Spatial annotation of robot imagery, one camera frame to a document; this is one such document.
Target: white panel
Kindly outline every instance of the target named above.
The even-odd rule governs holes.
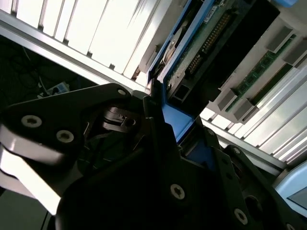
[[[144,33],[140,43],[138,44],[136,50],[134,51],[125,71],[124,75],[131,78],[136,70],[137,66],[141,62],[145,51],[147,50],[152,38],[154,37],[163,17],[165,16],[172,0],[161,0],[151,18],[148,28]]]
[[[200,117],[201,117],[202,119],[205,119],[205,120],[208,121],[214,114],[215,114],[215,112],[213,112],[213,111],[210,110],[210,109],[205,108],[205,109],[201,112]]]
[[[302,100],[303,98],[307,98],[307,83],[300,87],[250,135],[248,135],[245,141],[253,146],[262,145],[291,119],[293,111],[297,111],[299,108],[304,106],[306,101]]]
[[[43,0],[19,0],[17,18],[37,28]]]
[[[146,87],[147,86],[147,74],[140,72],[135,82]]]
[[[276,87],[259,102],[257,106],[260,110],[235,133],[235,136],[242,138],[250,134],[305,76],[304,70],[299,71],[293,68]]]
[[[0,0],[0,9],[11,13],[11,7],[12,7],[12,0]]]
[[[231,134],[235,134],[235,132],[237,132],[241,127],[242,127],[241,123],[236,123],[228,130],[228,132]]]
[[[49,36],[54,35],[54,31],[59,18],[62,2],[64,0],[49,0],[47,1],[45,16],[43,21],[44,33]]]
[[[122,55],[118,47],[120,43],[125,43],[123,32],[126,31],[137,4],[138,0],[108,2],[90,47],[93,59],[105,66],[116,64]]]
[[[276,153],[274,153],[274,157],[279,158],[282,155],[284,155],[286,152],[289,152],[289,150],[292,149],[293,146],[297,145],[305,137],[307,137],[307,130],[301,133],[298,133],[296,137],[294,137],[289,143],[287,143],[285,146],[279,149]]]
[[[106,0],[78,0],[66,37],[70,47],[87,53],[105,6]]]
[[[72,9],[74,6],[75,0],[65,0],[63,9],[59,18],[59,25],[56,30],[55,38],[60,42],[63,41],[65,33],[71,18]]]
[[[280,147],[287,144],[293,137],[306,128],[307,108],[300,112],[290,122],[274,134],[260,149],[267,153],[275,153]]]
[[[296,145],[294,145],[291,149],[289,149],[289,151],[287,151],[285,154],[283,154],[278,159],[280,161],[285,161],[285,160],[291,161],[291,160],[294,160],[294,158],[297,157],[296,153],[292,157],[289,157],[288,159],[287,159],[287,156],[290,155],[293,152],[300,152],[301,150],[305,150],[306,149],[306,144],[307,144],[307,137],[305,137],[300,142],[298,142]]]
[[[226,118],[218,115],[218,116],[216,116],[215,119],[213,119],[212,124],[218,126],[221,129],[226,129],[231,124],[231,121],[229,121]]]
[[[146,29],[145,27],[150,17],[152,16],[156,3],[157,0],[144,0],[143,4],[137,8],[133,18],[129,23],[126,32],[123,33],[125,41],[121,42],[118,47],[118,50],[120,51],[121,55],[120,58],[117,59],[115,64],[114,70],[116,72],[118,73],[124,72],[133,54],[134,49],[137,47],[137,44],[139,42],[142,33]]]
[[[110,0],[90,47],[92,58],[106,66],[113,64],[115,71],[122,73],[155,3],[156,0]]]

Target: blue component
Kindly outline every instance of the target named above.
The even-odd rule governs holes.
[[[177,21],[172,32],[168,36],[166,42],[163,44],[160,52],[155,58],[153,64],[151,65],[149,72],[152,71],[153,67],[156,65],[157,62],[161,61],[163,57],[163,53],[165,52],[169,41],[171,40],[176,28],[180,24],[180,21],[182,20],[184,13],[187,11],[190,3],[191,3],[191,0],[187,2],[182,14],[180,15],[179,20]],[[159,81],[163,83],[162,110],[163,110],[164,118],[165,118],[165,121],[173,127],[176,141],[179,141],[183,137],[183,135],[187,132],[187,130],[191,127],[191,125],[194,122],[194,117],[180,111],[179,109],[173,107],[167,102],[167,93],[166,93],[167,78],[169,77],[169,74],[171,73],[171,71],[174,69],[175,65],[179,61],[181,55],[184,53],[185,48],[187,47],[188,43],[192,39],[193,35],[196,33],[197,29],[199,28],[199,26],[201,25],[201,23],[207,16],[213,3],[214,3],[214,0],[204,1],[200,10],[198,11],[194,20],[192,21],[190,27],[188,28],[187,32],[183,36],[179,46],[175,50],[171,60],[168,62],[168,64],[165,66],[165,68],[163,69],[163,71],[161,72],[159,76]]]
[[[275,2],[281,4],[284,7],[291,7],[297,2],[297,0],[275,0]]]
[[[196,147],[187,156],[187,159],[201,165],[206,163],[209,170],[215,171],[215,164],[211,148],[207,147],[202,140],[198,142]]]

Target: green circuit board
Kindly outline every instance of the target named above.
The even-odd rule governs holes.
[[[262,98],[292,69],[292,66],[286,63],[272,79],[250,100],[253,105],[258,104]]]
[[[253,70],[249,72],[243,81],[234,89],[237,98],[227,107],[226,112],[229,112],[234,107],[241,97],[255,84],[271,64],[273,64],[278,56],[291,44],[295,37],[296,35],[293,34],[276,53],[271,51],[266,52]]]

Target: screw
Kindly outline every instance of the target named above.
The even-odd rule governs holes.
[[[123,90],[121,90],[121,89],[119,89],[118,92],[119,92],[121,95],[126,95],[126,92],[123,91]]]
[[[60,130],[57,132],[57,139],[63,143],[70,143],[73,141],[74,136],[70,131]]]
[[[171,185],[171,193],[178,200],[182,200],[185,197],[183,188],[178,184]]]
[[[214,132],[211,129],[208,129],[208,133],[212,136],[214,135]]]
[[[246,217],[245,213],[239,209],[236,208],[234,210],[234,214],[236,216],[236,218],[243,224],[243,225],[247,225],[248,224],[248,218]]]
[[[234,151],[235,151],[236,154],[240,154],[241,153],[240,150],[238,150],[237,148],[234,148]]]
[[[288,230],[295,230],[291,224],[286,224]]]
[[[37,128],[42,125],[42,120],[38,116],[26,115],[21,118],[21,123],[29,128]]]

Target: circuit board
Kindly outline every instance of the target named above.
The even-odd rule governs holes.
[[[226,112],[229,112],[234,105],[242,98],[242,96],[255,84],[255,82],[263,75],[263,73],[273,64],[278,56],[291,44],[296,37],[293,34],[285,44],[276,52],[267,51],[262,59],[257,63],[251,72],[243,79],[243,81],[234,89],[237,98],[227,107]]]
[[[253,105],[258,104],[262,98],[292,69],[292,66],[286,63],[281,69],[272,77],[272,79],[250,100]]]
[[[229,0],[222,6],[218,5],[220,2],[221,1],[216,1],[214,3],[212,10],[208,13],[208,16],[198,28],[196,34],[186,48],[186,51],[170,74],[169,82],[171,85],[175,85],[173,81],[176,81],[177,77],[187,70],[197,53],[202,50],[202,46],[207,39],[209,39],[212,31],[216,28],[223,14],[232,6],[235,0]]]

